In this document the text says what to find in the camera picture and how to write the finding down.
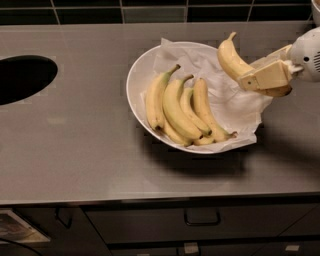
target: drawer handle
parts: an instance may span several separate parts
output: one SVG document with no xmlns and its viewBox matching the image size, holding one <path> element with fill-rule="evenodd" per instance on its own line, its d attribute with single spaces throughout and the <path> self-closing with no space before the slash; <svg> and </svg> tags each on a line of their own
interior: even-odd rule
<svg viewBox="0 0 320 256">
<path fill-rule="evenodd" d="M 221 223 L 220 212 L 216 211 L 216 221 L 211 222 L 190 222 L 188 218 L 188 211 L 184 209 L 184 222 L 190 227 L 202 227 L 202 226 L 218 226 Z"/>
</svg>

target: kitchen counter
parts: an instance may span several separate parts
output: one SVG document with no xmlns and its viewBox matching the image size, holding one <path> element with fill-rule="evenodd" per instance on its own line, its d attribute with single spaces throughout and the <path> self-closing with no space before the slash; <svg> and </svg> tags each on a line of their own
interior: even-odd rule
<svg viewBox="0 0 320 256">
<path fill-rule="evenodd" d="M 319 83 L 263 113 L 258 142 L 214 155 L 177 151 L 135 119 L 126 78 L 144 52 L 171 41 L 218 47 L 231 31 L 247 61 L 293 43 L 306 22 L 8 26 L 0 56 L 42 55 L 54 82 L 0 106 L 0 204 L 88 203 L 320 193 Z"/>
</svg>

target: cabinet door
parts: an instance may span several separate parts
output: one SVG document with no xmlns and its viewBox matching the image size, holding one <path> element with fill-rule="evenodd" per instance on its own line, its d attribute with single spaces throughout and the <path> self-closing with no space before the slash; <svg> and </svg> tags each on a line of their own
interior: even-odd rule
<svg viewBox="0 0 320 256">
<path fill-rule="evenodd" d="M 16 212 L 50 238 L 50 242 L 27 244 L 43 255 L 111 255 L 80 208 L 62 208 L 58 211 L 56 208 L 19 208 Z M 0 245 L 0 255 L 29 254 L 36 255 L 17 245 Z"/>
<path fill-rule="evenodd" d="M 200 251 L 201 256 L 251 256 L 262 246 L 262 244 L 211 245 L 201 246 Z"/>
<path fill-rule="evenodd" d="M 148 248 L 132 250 L 112 250 L 112 256 L 175 256 L 176 248 Z"/>
<path fill-rule="evenodd" d="M 311 210 L 282 235 L 320 235 L 320 206 Z"/>
<path fill-rule="evenodd" d="M 254 256 L 319 256 L 320 241 L 270 243 L 264 245 Z"/>
</svg>

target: cabinet drawer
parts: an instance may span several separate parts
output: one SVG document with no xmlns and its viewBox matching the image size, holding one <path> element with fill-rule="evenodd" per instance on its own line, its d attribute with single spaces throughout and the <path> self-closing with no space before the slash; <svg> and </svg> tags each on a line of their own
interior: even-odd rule
<svg viewBox="0 0 320 256">
<path fill-rule="evenodd" d="M 112 256 L 175 256 L 175 248 L 149 248 L 132 250 L 111 250 Z"/>
<path fill-rule="evenodd" d="M 87 215 L 107 244 L 159 242 L 276 236 L 312 206 L 88 211 Z"/>
<path fill-rule="evenodd" d="M 270 243 L 257 251 L 255 256 L 319 256 L 320 241 Z"/>
<path fill-rule="evenodd" d="M 320 235 L 320 206 L 311 210 L 306 216 L 295 223 L 282 235 Z"/>
</svg>

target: dark tile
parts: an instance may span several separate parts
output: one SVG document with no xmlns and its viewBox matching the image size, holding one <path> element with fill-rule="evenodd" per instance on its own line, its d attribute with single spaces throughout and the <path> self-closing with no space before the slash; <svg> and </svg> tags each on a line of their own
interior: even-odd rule
<svg viewBox="0 0 320 256">
<path fill-rule="evenodd" d="M 188 22 L 246 21 L 250 7 L 190 7 Z"/>
<path fill-rule="evenodd" d="M 189 0 L 189 5 L 202 4 L 251 4 L 252 0 Z"/>
<path fill-rule="evenodd" d="M 186 0 L 122 0 L 123 6 L 186 5 Z"/>
<path fill-rule="evenodd" d="M 57 24 L 53 10 L 0 10 L 0 25 Z"/>
<path fill-rule="evenodd" d="M 50 0 L 0 0 L 0 8 L 52 7 Z"/>
<path fill-rule="evenodd" d="M 120 8 L 57 9 L 61 24 L 122 23 Z"/>
<path fill-rule="evenodd" d="M 184 22 L 184 7 L 124 8 L 125 23 Z"/>
<path fill-rule="evenodd" d="M 311 0 L 255 0 L 255 4 L 310 4 Z"/>
<path fill-rule="evenodd" d="M 254 6 L 250 21 L 307 20 L 311 14 L 310 6 Z"/>
<path fill-rule="evenodd" d="M 119 0 L 54 0 L 56 7 L 72 6 L 120 6 Z"/>
</svg>

